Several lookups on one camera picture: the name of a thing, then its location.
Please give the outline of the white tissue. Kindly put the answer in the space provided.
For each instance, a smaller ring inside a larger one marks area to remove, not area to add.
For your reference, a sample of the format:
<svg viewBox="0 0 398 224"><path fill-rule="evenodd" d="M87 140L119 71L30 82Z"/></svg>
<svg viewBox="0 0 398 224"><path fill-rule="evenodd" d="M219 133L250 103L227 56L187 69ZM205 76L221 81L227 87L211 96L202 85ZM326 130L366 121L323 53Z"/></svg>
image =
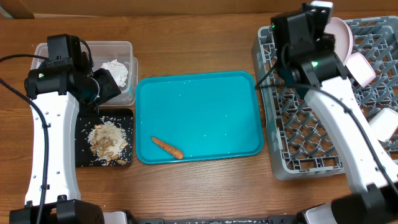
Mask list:
<svg viewBox="0 0 398 224"><path fill-rule="evenodd" d="M103 63L101 68L110 72L114 81L119 87L124 88L126 86L126 80L128 78L129 72L124 64L118 62L117 59L114 59L113 61Z"/></svg>

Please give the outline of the large white plate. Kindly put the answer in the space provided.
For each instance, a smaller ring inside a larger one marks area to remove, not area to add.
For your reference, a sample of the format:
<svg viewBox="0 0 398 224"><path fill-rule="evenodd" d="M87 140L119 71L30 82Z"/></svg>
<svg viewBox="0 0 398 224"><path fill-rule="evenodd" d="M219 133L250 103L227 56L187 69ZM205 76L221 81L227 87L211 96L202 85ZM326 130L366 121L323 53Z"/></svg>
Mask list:
<svg viewBox="0 0 398 224"><path fill-rule="evenodd" d="M334 35L334 52L342 64L346 65L353 48L353 35L348 24L338 17L331 17L325 27L325 33Z"/></svg>

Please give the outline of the orange carrot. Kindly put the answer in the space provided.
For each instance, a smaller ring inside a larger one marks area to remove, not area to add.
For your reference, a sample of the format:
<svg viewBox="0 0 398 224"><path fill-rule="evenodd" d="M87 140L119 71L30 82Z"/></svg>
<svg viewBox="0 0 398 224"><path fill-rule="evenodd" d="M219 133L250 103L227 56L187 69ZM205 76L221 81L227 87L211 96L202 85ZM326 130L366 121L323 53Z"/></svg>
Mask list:
<svg viewBox="0 0 398 224"><path fill-rule="evenodd" d="M160 139L152 136L151 137L152 141L161 149L163 149L164 151L166 151L167 153L169 153L172 157L181 160L184 158L184 153L177 149L176 147L167 144L166 142L161 141Z"/></svg>

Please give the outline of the white paper cup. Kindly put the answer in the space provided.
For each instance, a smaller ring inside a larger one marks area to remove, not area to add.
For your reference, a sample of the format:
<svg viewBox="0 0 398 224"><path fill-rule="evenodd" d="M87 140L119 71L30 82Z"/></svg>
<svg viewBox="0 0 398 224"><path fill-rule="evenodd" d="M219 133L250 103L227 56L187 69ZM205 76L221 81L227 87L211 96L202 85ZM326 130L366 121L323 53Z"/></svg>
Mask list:
<svg viewBox="0 0 398 224"><path fill-rule="evenodd" d="M369 125L373 134L379 141L390 140L397 129L397 112L390 108L383 108L372 120Z"/></svg>

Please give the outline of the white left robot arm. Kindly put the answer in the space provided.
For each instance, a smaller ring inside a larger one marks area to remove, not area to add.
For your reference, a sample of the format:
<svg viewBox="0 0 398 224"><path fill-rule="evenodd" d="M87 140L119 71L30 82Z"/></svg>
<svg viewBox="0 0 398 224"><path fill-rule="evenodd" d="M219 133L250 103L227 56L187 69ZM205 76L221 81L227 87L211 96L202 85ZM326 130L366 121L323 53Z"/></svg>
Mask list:
<svg viewBox="0 0 398 224"><path fill-rule="evenodd" d="M93 70L91 51L74 35L47 38L48 55L29 71L25 94L34 119L30 184L24 208L10 223L134 223L127 211L103 212L81 200L75 171L75 127L79 110L91 111L121 91L110 72Z"/></svg>

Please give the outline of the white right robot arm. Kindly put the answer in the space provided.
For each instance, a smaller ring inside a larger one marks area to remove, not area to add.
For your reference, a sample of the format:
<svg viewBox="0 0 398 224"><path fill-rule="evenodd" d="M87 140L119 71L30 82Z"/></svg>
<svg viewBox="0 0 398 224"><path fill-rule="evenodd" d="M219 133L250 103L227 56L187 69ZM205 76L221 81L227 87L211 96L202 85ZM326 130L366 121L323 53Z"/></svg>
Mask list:
<svg viewBox="0 0 398 224"><path fill-rule="evenodd" d="M305 3L271 19L272 71L316 113L343 163L351 195L299 212L297 223L389 223L397 220L397 164L386 154L352 90L354 71L325 32L328 1Z"/></svg>

